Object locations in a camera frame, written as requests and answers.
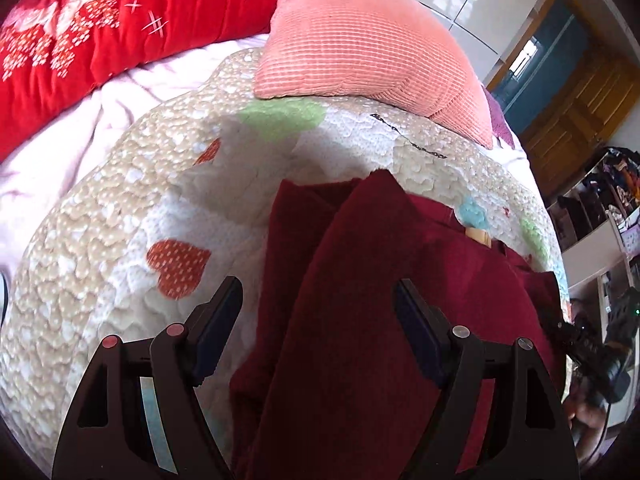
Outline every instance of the blue wall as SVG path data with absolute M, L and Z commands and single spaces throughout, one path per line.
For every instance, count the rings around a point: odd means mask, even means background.
M 578 19 L 574 18 L 545 59 L 545 54 L 571 16 L 572 12 L 564 0 L 556 0 L 534 34 L 534 38 L 538 42 L 536 55 L 519 79 L 513 79 L 511 72 L 509 72 L 494 91 L 494 97 L 504 110 L 506 105 L 530 80 L 522 94 L 504 115 L 511 129 L 517 135 L 531 124 L 531 121 L 545 109 L 554 95 L 558 93 L 589 46 L 588 31 Z M 535 75 L 532 75 L 538 66 L 540 68 Z

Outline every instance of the window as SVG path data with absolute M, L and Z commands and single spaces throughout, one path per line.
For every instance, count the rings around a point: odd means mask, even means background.
M 513 73 L 514 79 L 519 79 L 520 75 L 524 72 L 524 69 L 529 65 L 533 57 L 538 51 L 538 41 L 536 38 L 531 38 L 525 46 L 522 48 L 518 57 L 515 59 L 509 70 Z

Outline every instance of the person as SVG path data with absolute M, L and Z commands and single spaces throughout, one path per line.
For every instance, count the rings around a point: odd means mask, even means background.
M 588 465 L 590 459 L 596 454 L 602 441 L 602 433 L 606 430 L 607 421 L 606 405 L 592 406 L 589 404 L 586 400 L 587 391 L 587 380 L 584 378 L 573 380 L 569 395 L 562 403 L 570 428 L 573 428 L 576 420 L 586 425 L 584 433 L 575 446 L 575 453 L 580 465 Z

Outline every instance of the pink pillow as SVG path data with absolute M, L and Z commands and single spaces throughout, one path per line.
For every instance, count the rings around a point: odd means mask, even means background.
M 415 0 L 278 0 L 254 93 L 363 95 L 493 147 L 471 64 Z

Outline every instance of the clothes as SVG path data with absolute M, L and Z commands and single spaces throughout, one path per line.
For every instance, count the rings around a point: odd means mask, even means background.
M 482 339 L 529 337 L 564 384 L 564 356 L 534 308 L 560 318 L 553 273 L 468 238 L 450 208 L 407 195 L 386 171 L 324 186 L 283 181 L 256 344 L 230 384 L 239 479 L 399 477 L 438 397 L 394 315 L 400 278 Z M 460 469 L 478 458 L 492 391 L 485 381 Z
M 640 187 L 638 187 L 638 179 L 634 179 L 627 168 L 621 170 L 622 176 L 625 178 L 626 188 L 636 200 L 640 200 Z

